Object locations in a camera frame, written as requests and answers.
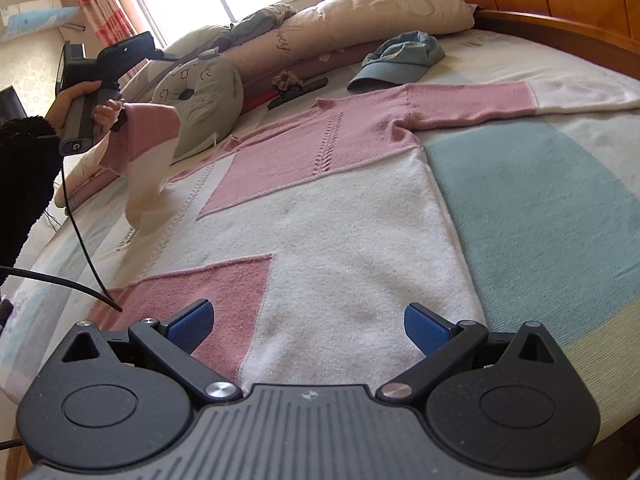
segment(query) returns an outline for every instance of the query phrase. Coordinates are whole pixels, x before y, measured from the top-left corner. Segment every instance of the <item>blue gripper pad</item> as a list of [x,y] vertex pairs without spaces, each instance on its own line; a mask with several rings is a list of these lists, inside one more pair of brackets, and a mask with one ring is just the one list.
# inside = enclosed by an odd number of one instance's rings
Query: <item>blue gripper pad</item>
[[[427,316],[420,309],[426,310],[420,304],[407,305],[404,310],[404,332],[420,351],[428,356],[450,341],[450,329],[455,325],[435,314],[433,317]],[[438,322],[434,318],[440,318],[442,321]]]
[[213,330],[213,305],[203,302],[167,328],[166,338],[178,348],[192,353]]

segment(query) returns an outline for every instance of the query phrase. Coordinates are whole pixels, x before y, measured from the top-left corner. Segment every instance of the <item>black sleeve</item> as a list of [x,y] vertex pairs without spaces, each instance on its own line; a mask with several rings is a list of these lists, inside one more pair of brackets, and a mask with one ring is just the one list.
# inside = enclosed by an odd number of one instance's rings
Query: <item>black sleeve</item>
[[[62,168],[60,140],[42,117],[0,126],[0,265],[12,267],[31,227],[51,202]],[[6,273],[0,271],[0,285]]]

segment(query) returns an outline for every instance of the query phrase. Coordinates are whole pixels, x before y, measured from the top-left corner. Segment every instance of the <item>headboard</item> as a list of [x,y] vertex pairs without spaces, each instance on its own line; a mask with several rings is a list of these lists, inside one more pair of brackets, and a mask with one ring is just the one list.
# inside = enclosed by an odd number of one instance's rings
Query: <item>headboard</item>
[[640,79],[640,0],[465,0],[476,28],[548,44]]

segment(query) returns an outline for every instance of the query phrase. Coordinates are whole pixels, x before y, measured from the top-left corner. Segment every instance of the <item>striped curtain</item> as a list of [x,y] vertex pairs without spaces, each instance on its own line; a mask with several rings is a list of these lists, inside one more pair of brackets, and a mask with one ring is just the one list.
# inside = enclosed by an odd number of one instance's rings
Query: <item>striped curtain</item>
[[[77,0],[87,21],[103,46],[110,46],[137,34],[118,0]],[[124,85],[147,63],[140,62],[120,79]]]

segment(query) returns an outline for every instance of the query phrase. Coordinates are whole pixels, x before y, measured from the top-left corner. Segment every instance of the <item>person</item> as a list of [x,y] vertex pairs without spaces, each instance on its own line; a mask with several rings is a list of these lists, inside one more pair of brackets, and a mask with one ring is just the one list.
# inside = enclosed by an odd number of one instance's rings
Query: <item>person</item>
[[[100,88],[85,81],[60,92],[44,117],[7,121],[0,126],[0,265],[13,267],[33,224],[53,198],[53,182],[62,169],[58,153],[71,103]],[[118,119],[122,103],[109,100],[94,109],[105,135]],[[0,286],[7,277],[0,270]]]

